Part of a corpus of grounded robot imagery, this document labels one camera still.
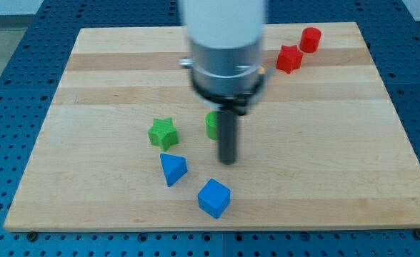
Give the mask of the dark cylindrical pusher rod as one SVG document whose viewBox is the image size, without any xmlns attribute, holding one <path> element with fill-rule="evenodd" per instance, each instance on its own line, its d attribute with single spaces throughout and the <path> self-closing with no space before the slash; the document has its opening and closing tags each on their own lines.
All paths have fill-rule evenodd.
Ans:
<svg viewBox="0 0 420 257">
<path fill-rule="evenodd" d="M 218 155 L 221 163 L 231 165 L 237 158 L 238 118 L 234 111 L 217 112 Z"/>
</svg>

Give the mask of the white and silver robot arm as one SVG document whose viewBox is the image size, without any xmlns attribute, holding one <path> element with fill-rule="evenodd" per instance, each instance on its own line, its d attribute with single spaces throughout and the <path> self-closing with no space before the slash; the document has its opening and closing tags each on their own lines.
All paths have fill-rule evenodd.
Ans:
<svg viewBox="0 0 420 257">
<path fill-rule="evenodd" d="M 189 70 L 199 98 L 216 111 L 216 140 L 221 163 L 238 156 L 238 118 L 262 97 L 273 71 L 261 71 L 267 15 L 264 0 L 182 0 Z"/>
</svg>

